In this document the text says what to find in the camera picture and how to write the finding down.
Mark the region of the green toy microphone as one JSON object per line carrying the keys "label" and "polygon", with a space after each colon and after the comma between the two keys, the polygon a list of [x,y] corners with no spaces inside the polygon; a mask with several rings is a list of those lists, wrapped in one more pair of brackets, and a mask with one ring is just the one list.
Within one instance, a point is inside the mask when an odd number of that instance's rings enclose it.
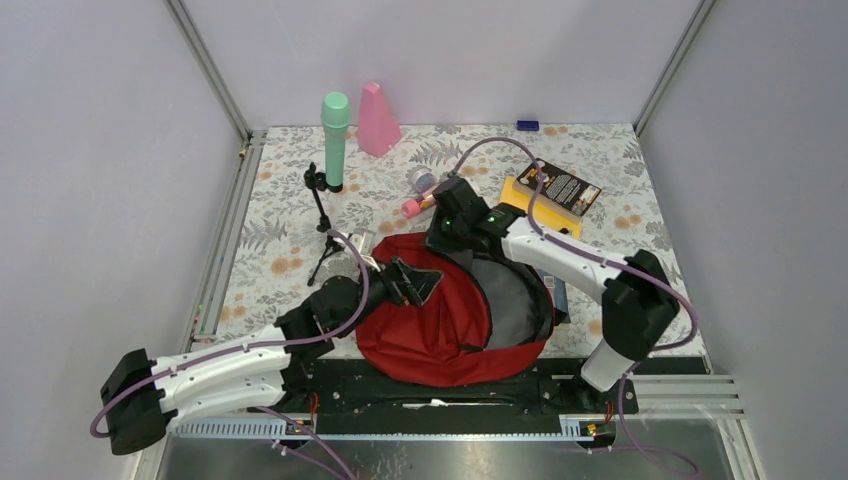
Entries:
{"label": "green toy microphone", "polygon": [[320,118],[324,130],[326,182],[331,192],[339,193],[343,189],[346,134],[351,121],[348,97],[336,91],[327,93]]}

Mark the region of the floral table mat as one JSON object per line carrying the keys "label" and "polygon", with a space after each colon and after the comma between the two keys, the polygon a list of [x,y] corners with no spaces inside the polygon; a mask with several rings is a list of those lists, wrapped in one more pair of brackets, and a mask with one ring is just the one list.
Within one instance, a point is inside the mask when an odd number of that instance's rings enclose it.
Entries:
{"label": "floral table mat", "polygon": [[325,237],[316,229],[326,212],[343,232],[357,228],[377,238],[423,231],[428,214],[408,219],[401,205],[414,194],[410,176],[421,169],[443,175],[458,168],[488,202],[532,156],[598,186],[599,198],[582,221],[583,241],[607,251],[653,252],[678,292],[685,291],[640,143],[631,125],[545,125],[521,132],[508,124],[407,126],[386,156],[362,152],[348,133],[345,181],[315,202],[304,186],[310,163],[324,161],[318,127],[274,127],[267,136],[216,330],[232,340],[272,323],[334,275],[353,276],[346,253],[321,259]]}

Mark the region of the black mini tripod stand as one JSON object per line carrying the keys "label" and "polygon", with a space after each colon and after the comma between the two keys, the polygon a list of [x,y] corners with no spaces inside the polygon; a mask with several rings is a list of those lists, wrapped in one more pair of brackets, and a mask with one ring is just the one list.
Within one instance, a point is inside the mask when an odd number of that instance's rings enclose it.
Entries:
{"label": "black mini tripod stand", "polygon": [[320,191],[325,191],[328,189],[325,174],[323,172],[319,172],[317,170],[316,164],[314,162],[311,162],[307,170],[304,172],[303,177],[304,184],[306,188],[310,190],[317,210],[319,212],[319,221],[316,225],[316,230],[319,233],[323,233],[325,235],[324,250],[321,256],[319,257],[319,260],[317,261],[316,266],[313,269],[310,277],[307,280],[307,285],[313,286],[315,284],[319,269],[321,268],[324,261],[329,259],[333,255],[342,252],[345,248],[345,245],[339,244],[334,239],[334,237],[329,234],[329,230],[332,228],[332,224],[319,195]]}

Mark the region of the clear glitter jar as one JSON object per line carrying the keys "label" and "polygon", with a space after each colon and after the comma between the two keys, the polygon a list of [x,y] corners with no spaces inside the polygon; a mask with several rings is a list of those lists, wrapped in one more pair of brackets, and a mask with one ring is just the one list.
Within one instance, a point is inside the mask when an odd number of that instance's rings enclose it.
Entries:
{"label": "clear glitter jar", "polygon": [[419,168],[409,175],[409,180],[414,190],[423,193],[437,183],[437,177],[428,168]]}

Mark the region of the pink cone block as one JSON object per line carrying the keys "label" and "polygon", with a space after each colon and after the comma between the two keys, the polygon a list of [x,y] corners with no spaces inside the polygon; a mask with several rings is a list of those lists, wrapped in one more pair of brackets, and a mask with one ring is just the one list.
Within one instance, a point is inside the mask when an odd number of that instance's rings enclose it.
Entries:
{"label": "pink cone block", "polygon": [[376,82],[368,82],[362,88],[357,127],[359,148],[377,158],[386,155],[403,138],[388,100]]}

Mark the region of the yellow book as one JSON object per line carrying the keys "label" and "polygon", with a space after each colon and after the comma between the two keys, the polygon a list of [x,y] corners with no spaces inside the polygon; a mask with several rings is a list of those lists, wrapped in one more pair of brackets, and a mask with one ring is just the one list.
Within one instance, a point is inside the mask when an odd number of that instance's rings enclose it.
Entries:
{"label": "yellow book", "polygon": [[[529,201],[530,195],[523,193],[515,186],[515,178],[513,176],[507,176],[501,189],[499,202],[509,204],[526,212]],[[566,215],[560,214],[556,209],[542,204],[541,201],[536,202],[533,215],[535,220],[545,227],[564,231],[574,239],[581,237],[582,224],[580,222],[576,222]]]}

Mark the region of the dark blue book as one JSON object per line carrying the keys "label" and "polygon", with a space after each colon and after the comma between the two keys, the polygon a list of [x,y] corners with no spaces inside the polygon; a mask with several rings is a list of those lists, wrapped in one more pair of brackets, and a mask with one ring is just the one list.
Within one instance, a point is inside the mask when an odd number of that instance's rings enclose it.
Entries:
{"label": "dark blue book", "polygon": [[539,271],[554,304],[556,325],[570,323],[568,297],[565,282],[547,272]]}

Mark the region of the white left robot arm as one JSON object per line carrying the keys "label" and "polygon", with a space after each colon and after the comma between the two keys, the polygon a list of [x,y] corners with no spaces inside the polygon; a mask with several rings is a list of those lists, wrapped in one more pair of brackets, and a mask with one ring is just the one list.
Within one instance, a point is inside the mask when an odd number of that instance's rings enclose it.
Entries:
{"label": "white left robot arm", "polygon": [[203,350],[158,358],[145,349],[123,355],[100,389],[103,409],[90,433],[128,455],[177,427],[233,410],[280,404],[296,411],[309,401],[300,363],[333,349],[385,303],[423,306],[443,278],[398,257],[335,276],[274,323]]}

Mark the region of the black paperback book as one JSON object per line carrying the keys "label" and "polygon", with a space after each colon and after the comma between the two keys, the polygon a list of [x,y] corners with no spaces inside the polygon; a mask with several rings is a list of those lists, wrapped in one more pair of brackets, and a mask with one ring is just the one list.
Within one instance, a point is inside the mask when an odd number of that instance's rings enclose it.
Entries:
{"label": "black paperback book", "polygon": [[537,201],[576,222],[582,221],[602,192],[600,187],[541,158],[537,158],[515,178],[515,186],[529,195],[541,186]]}

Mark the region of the red backpack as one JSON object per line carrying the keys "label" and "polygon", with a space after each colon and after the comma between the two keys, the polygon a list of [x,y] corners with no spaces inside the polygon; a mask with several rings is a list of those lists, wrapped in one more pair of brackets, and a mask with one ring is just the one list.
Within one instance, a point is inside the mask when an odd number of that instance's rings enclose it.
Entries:
{"label": "red backpack", "polygon": [[529,368],[567,321],[528,265],[471,251],[433,252],[424,233],[392,235],[373,251],[443,277],[420,307],[385,303],[356,328],[363,357],[390,378],[456,387],[506,379]]}

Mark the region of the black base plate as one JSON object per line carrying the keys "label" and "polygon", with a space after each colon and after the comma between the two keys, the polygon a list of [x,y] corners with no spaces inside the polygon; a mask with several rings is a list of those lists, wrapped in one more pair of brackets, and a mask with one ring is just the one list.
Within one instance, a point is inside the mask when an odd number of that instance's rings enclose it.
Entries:
{"label": "black base plate", "polygon": [[320,435],[557,434],[562,415],[597,416],[646,406],[632,381],[619,395],[581,387],[578,358],[542,358],[503,380],[430,387],[393,380],[364,360],[319,359],[305,365],[273,410],[303,414]]}

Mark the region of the small blue block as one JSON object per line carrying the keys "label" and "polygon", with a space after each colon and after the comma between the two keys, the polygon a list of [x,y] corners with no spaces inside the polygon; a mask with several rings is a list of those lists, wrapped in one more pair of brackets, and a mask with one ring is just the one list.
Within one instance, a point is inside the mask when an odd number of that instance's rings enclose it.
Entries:
{"label": "small blue block", "polygon": [[540,123],[535,120],[517,120],[516,129],[518,131],[539,131]]}

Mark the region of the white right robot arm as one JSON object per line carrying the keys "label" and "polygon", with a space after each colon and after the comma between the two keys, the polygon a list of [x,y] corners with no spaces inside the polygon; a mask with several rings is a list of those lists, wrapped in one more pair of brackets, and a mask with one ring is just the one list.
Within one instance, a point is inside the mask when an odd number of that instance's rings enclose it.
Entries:
{"label": "white right robot arm", "polygon": [[656,349],[683,304],[655,255],[606,252],[537,223],[506,203],[486,204],[461,177],[433,192],[435,216],[428,240],[448,251],[470,249],[540,268],[591,297],[601,307],[602,339],[573,386],[575,402],[597,412],[613,386]]}

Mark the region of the pink capped tube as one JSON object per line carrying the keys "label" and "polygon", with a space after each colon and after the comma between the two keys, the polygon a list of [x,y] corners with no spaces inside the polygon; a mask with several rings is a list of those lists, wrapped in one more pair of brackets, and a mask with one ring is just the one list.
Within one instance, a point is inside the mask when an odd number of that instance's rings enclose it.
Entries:
{"label": "pink capped tube", "polygon": [[401,206],[401,213],[407,219],[411,219],[418,216],[422,211],[434,206],[436,203],[434,199],[434,191],[436,188],[437,186],[434,185],[416,197],[404,202]]}

